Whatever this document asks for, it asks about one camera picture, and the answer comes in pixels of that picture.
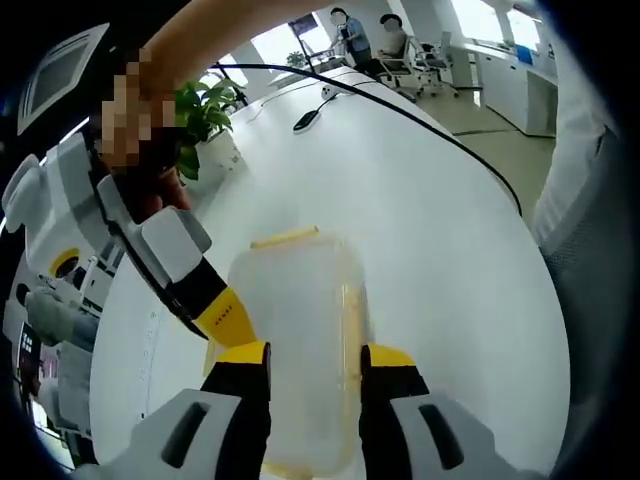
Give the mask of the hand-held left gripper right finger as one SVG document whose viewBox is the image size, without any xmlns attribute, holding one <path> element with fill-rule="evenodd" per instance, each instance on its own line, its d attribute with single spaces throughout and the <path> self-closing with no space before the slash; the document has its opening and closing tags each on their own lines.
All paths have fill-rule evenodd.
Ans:
<svg viewBox="0 0 640 480">
<path fill-rule="evenodd" d="M 362 347 L 359 436 L 368 479 L 504 479 L 491 431 L 458 402 L 429 390 L 414 360 Z"/>
</svg>

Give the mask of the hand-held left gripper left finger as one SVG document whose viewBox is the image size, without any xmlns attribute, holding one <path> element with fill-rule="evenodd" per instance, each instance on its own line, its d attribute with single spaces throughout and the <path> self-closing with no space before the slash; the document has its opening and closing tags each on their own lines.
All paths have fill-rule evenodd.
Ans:
<svg viewBox="0 0 640 480">
<path fill-rule="evenodd" d="M 224 352 L 199 390 L 184 389 L 137 425 L 131 479 L 257 479 L 271 430 L 270 344 Z"/>
</svg>

